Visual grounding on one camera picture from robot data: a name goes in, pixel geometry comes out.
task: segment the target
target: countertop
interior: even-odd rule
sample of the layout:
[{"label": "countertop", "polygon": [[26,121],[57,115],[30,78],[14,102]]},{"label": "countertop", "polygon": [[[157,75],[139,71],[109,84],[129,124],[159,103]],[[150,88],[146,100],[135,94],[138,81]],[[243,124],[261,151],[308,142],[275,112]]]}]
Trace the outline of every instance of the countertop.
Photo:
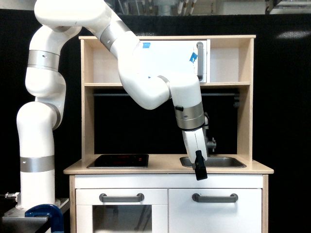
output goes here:
[{"label": "countertop", "polygon": [[[100,154],[86,161],[79,160],[64,170],[68,175],[82,174],[194,174],[190,167],[184,167],[180,163],[181,157],[186,154],[149,154],[147,168],[87,168]],[[273,174],[273,169],[253,160],[247,161],[237,155],[221,155],[221,157],[233,157],[244,163],[244,168],[207,168],[208,174]]]}]

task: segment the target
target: blue clamp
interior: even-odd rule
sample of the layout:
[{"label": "blue clamp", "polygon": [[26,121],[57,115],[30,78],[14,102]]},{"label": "blue clamp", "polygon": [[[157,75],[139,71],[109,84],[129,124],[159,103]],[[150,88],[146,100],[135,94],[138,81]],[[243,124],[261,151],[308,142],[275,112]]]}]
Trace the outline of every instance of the blue clamp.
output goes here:
[{"label": "blue clamp", "polygon": [[61,210],[52,204],[37,205],[25,212],[25,217],[48,216],[52,233],[64,233],[64,218]]}]

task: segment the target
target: faucet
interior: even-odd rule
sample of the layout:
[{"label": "faucet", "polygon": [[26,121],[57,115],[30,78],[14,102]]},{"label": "faucet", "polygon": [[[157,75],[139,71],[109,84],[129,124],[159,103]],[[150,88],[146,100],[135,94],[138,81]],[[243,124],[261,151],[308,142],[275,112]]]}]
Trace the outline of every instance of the faucet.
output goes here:
[{"label": "faucet", "polygon": [[216,149],[216,141],[214,138],[212,138],[211,141],[208,140],[208,137],[206,136],[206,131],[209,129],[209,117],[207,112],[204,112],[205,115],[205,124],[203,126],[203,135],[204,135],[204,140],[205,140],[205,146],[207,150],[207,156],[210,157],[210,154],[208,153],[208,149],[213,149],[213,152]]}]

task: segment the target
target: oven door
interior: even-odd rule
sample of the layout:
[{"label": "oven door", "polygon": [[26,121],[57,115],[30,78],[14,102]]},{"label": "oven door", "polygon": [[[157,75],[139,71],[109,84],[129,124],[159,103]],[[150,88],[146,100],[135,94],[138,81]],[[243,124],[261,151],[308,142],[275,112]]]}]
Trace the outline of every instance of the oven door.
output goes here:
[{"label": "oven door", "polygon": [[77,189],[77,233],[167,233],[167,189]]}]

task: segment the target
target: oven window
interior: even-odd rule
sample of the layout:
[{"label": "oven window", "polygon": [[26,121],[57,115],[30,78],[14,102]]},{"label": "oven window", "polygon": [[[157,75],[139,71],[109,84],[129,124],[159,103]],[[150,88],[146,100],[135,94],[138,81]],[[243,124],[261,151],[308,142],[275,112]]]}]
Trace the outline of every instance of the oven window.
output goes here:
[{"label": "oven window", "polygon": [[94,233],[151,233],[151,209],[151,205],[94,205]]}]

